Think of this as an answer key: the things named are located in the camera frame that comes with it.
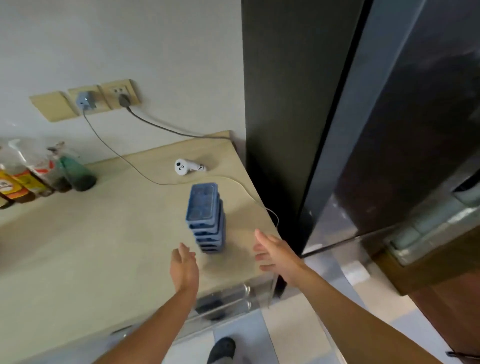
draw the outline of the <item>stack of blue containers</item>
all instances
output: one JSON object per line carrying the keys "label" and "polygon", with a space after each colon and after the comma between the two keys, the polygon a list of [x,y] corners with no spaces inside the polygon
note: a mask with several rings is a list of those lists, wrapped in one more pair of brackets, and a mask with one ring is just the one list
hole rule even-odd
{"label": "stack of blue containers", "polygon": [[223,250],[226,221],[216,183],[192,186],[185,219],[203,253],[214,254]]}

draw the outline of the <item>person's left hand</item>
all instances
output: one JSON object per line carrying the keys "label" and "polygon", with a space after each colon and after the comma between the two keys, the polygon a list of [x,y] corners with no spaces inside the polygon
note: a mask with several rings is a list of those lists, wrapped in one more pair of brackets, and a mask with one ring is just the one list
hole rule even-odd
{"label": "person's left hand", "polygon": [[195,252],[191,252],[184,243],[180,243],[178,249],[172,250],[170,276],[176,292],[185,290],[194,296],[197,295],[199,280],[197,259]]}

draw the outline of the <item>charging cable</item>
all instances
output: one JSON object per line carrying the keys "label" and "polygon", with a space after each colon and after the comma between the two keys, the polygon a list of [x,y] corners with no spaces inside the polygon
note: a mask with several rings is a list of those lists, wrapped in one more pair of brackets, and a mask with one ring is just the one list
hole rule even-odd
{"label": "charging cable", "polygon": [[[192,138],[201,138],[201,139],[227,139],[229,141],[232,142],[232,140],[229,138],[229,137],[226,137],[226,136],[196,136],[196,135],[189,135],[189,134],[183,134],[183,133],[179,133],[179,132],[176,132],[174,130],[170,130],[168,128],[164,128],[163,126],[160,126],[160,125],[157,125],[157,124],[154,124],[152,122],[149,122],[145,119],[142,119],[140,116],[136,115],[131,109],[130,109],[130,100],[128,99],[128,97],[126,95],[120,95],[119,96],[119,104],[120,106],[124,107],[127,109],[127,111],[133,115],[134,117],[138,118],[139,120],[141,121],[144,121],[146,122],[147,124],[150,124],[152,126],[155,126],[157,128],[160,128],[162,130],[165,130],[167,132],[171,132],[171,133],[174,133],[174,134],[177,134],[177,135],[182,135],[182,136],[188,136],[188,137],[192,137]],[[205,180],[205,179],[212,179],[212,178],[223,178],[223,179],[226,179],[226,180],[230,180],[230,181],[233,181],[235,182],[236,184],[238,184],[245,192],[246,194],[248,195],[248,197],[253,201],[255,202],[258,206],[264,208],[265,210],[271,212],[275,217],[276,217],[276,224],[275,224],[275,227],[278,228],[278,225],[280,224],[280,219],[278,218],[278,215],[272,211],[271,209],[265,207],[263,204],[261,204],[260,202],[258,202],[249,192],[248,190],[245,188],[245,186],[243,184],[241,184],[239,181],[233,179],[233,178],[230,178],[230,177],[226,177],[226,176],[205,176],[205,177],[202,177],[202,178],[199,178],[197,180],[193,180],[193,181],[188,181],[188,182],[178,182],[178,183],[160,183],[160,182],[156,182],[150,178],[148,178],[147,176],[145,176],[142,172],[140,172],[138,170],[138,168],[136,168],[132,163],[130,163],[128,160],[126,160],[124,157],[122,157],[120,154],[118,154],[115,150],[113,150],[107,143],[105,143],[103,141],[103,139],[98,135],[98,133],[95,131],[95,129],[93,128],[92,124],[90,123],[90,121],[88,120],[87,116],[85,115],[85,111],[87,110],[88,108],[86,107],[83,107],[82,108],[82,115],[83,117],[85,118],[85,121],[87,122],[88,126],[90,126],[90,129],[92,129],[92,132],[96,135],[96,137],[100,140],[100,142],[103,143],[104,146],[106,146],[108,149],[110,149],[110,151],[112,151],[116,156],[118,156],[119,158],[123,159],[125,162],[127,162],[134,170],[136,170],[142,177],[144,177],[145,179],[149,180],[151,183],[155,183],[155,184],[158,184],[160,186],[174,186],[174,185],[177,185],[177,184],[190,184],[190,183],[195,183],[195,182],[198,182],[198,181],[201,181],[201,180]]]}

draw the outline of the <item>power cord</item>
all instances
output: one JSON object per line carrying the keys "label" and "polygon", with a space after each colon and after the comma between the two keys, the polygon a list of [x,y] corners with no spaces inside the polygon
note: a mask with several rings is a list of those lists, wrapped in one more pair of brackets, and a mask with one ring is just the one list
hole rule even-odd
{"label": "power cord", "polygon": [[[156,124],[153,124],[153,123],[150,123],[149,121],[146,121],[142,118],[140,118],[139,116],[135,115],[132,110],[130,110],[130,101],[128,101],[129,105],[128,106],[124,106],[133,116],[139,118],[140,120],[150,124],[150,125],[153,125],[153,126],[156,126],[160,129],[163,129],[165,131],[168,131],[168,132],[172,132],[172,133],[175,133],[175,134],[179,134],[179,135],[182,135],[182,136],[190,136],[190,137],[193,137],[193,138],[204,138],[204,139],[227,139],[227,140],[230,140],[230,138],[226,137],[226,136],[216,136],[216,137],[213,137],[213,136],[194,136],[194,135],[188,135],[188,134],[182,134],[182,133],[178,133],[178,132],[175,132],[173,130],[170,130],[170,129],[167,129],[167,128],[164,128],[162,126],[159,126],[159,125],[156,125]],[[106,146],[108,149],[110,149],[116,156],[120,157],[121,159],[123,159],[125,162],[127,162],[134,170],[136,170],[142,177],[144,177],[145,179],[149,180],[151,183],[155,183],[155,184],[158,184],[160,186],[174,186],[174,185],[177,185],[177,184],[190,184],[190,183],[195,183],[195,182],[198,182],[198,181],[201,181],[201,180],[204,180],[204,179],[210,179],[210,178],[223,178],[223,179],[226,179],[226,180],[230,180],[230,181],[233,181],[235,182],[236,184],[238,184],[241,188],[243,188],[243,190],[246,192],[246,194],[248,195],[248,197],[250,197],[250,199],[255,202],[258,206],[264,208],[265,210],[271,212],[275,217],[276,217],[276,224],[275,224],[275,227],[278,228],[278,225],[280,224],[280,219],[278,218],[278,215],[271,209],[265,207],[263,204],[259,203],[248,191],[247,189],[245,188],[245,186],[243,184],[241,184],[240,182],[238,182],[237,180],[233,179],[233,178],[230,178],[230,177],[225,177],[225,176],[206,176],[206,177],[202,177],[202,178],[199,178],[197,180],[193,180],[193,181],[188,181],[188,182],[178,182],[178,183],[159,183],[159,182],[156,182],[150,178],[148,178],[147,176],[145,176],[143,173],[141,173],[138,168],[136,168],[132,163],[130,163],[128,160],[126,160],[124,157],[122,157],[120,154],[118,154],[115,150],[113,150],[107,143],[105,143],[103,141],[103,139],[98,135],[98,133],[95,131],[95,129],[93,128],[92,124],[90,123],[90,121],[87,119],[87,116],[85,115],[85,109],[82,110],[82,114],[85,118],[85,121],[87,122],[88,126],[90,126],[90,129],[92,129],[92,132],[96,135],[96,137],[103,143],[104,146]]]}

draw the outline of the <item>forearm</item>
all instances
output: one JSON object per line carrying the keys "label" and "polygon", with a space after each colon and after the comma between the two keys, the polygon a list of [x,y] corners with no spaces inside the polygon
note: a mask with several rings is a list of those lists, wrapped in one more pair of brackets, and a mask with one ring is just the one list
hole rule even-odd
{"label": "forearm", "polygon": [[439,363],[310,268],[301,269],[298,284],[348,363]]}
{"label": "forearm", "polygon": [[96,364],[161,363],[195,303],[195,292],[180,290]]}

